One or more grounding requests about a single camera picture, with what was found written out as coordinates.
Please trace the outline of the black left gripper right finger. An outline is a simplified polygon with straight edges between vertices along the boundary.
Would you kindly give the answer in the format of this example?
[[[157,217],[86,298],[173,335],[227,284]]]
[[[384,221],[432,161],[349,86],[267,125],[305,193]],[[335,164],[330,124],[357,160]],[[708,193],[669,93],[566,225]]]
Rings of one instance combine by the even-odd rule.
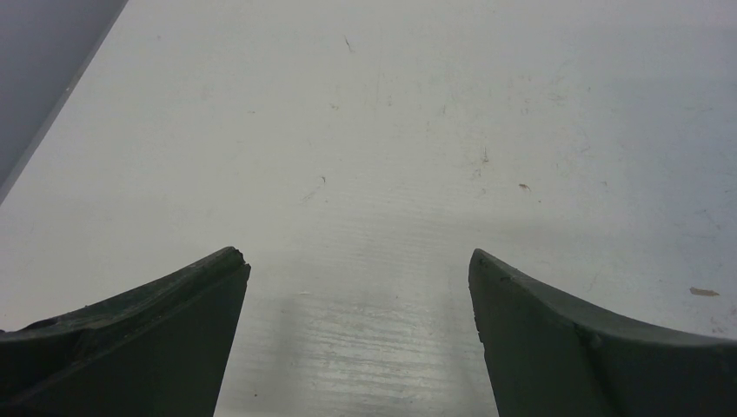
[[[482,249],[475,325],[502,416],[733,416],[736,343],[598,307]]]

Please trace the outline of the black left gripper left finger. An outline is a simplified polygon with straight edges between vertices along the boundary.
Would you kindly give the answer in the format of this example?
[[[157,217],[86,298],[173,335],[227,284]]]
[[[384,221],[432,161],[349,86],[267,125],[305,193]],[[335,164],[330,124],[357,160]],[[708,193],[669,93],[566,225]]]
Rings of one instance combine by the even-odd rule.
[[[1,334],[4,416],[211,416],[250,267],[226,247]]]

